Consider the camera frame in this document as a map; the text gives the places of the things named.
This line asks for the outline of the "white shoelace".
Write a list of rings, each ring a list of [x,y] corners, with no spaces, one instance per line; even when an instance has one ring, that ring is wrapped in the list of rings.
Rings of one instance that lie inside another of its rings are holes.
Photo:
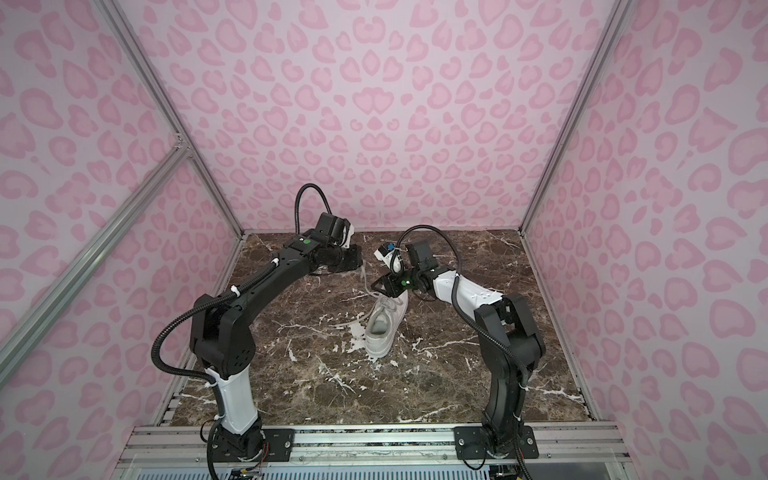
[[[386,294],[382,294],[382,293],[380,293],[380,292],[378,292],[376,290],[373,290],[370,287],[369,282],[368,282],[368,278],[367,278],[367,272],[366,272],[365,264],[361,265],[361,267],[360,267],[360,274],[361,274],[361,278],[362,278],[362,282],[363,282],[364,291],[366,292],[366,294],[368,296],[370,296],[372,298],[375,298],[375,299],[387,298]]]

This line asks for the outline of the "white sneaker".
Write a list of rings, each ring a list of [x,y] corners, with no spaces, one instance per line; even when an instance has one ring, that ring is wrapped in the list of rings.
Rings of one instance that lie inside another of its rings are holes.
[[[383,358],[390,352],[408,303],[407,291],[397,297],[377,295],[364,333],[365,349],[370,357]]]

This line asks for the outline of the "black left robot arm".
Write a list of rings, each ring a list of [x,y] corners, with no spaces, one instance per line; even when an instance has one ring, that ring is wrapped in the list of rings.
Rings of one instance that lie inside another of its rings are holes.
[[[221,409],[215,442],[237,456],[253,458],[264,443],[249,379],[256,353],[252,323],[284,290],[318,268],[339,273],[361,267],[362,253],[351,242],[353,234],[348,220],[323,213],[313,229],[294,235],[274,252],[263,270],[226,295],[204,295],[195,302],[202,310],[192,317],[190,349],[213,379]]]

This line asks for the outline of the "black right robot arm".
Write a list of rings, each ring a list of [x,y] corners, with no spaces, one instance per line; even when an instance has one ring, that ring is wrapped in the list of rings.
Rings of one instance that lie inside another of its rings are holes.
[[[389,272],[373,283],[374,290],[396,298],[412,291],[450,304],[458,316],[477,334],[480,352],[490,371],[491,383],[481,429],[472,444],[466,431],[456,437],[461,448],[457,456],[475,459],[485,454],[494,458],[536,459],[539,450],[531,427],[523,420],[529,378],[546,352],[543,336],[527,300],[483,287],[462,275],[462,263],[452,268],[436,259],[426,241],[405,246],[408,261],[400,249],[387,243],[375,257]]]

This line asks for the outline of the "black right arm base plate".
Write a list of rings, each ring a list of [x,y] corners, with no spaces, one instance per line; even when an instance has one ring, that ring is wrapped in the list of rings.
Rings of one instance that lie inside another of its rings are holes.
[[[515,439],[509,437],[504,442],[496,442],[488,428],[484,426],[457,426],[452,429],[454,447],[459,460],[515,460],[515,451],[523,460],[538,459],[540,452],[534,431],[523,425]]]

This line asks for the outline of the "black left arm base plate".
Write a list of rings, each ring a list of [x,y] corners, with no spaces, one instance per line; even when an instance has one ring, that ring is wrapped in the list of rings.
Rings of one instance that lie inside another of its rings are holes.
[[[295,434],[289,428],[256,428],[243,435],[219,428],[209,458],[215,463],[288,462]]]

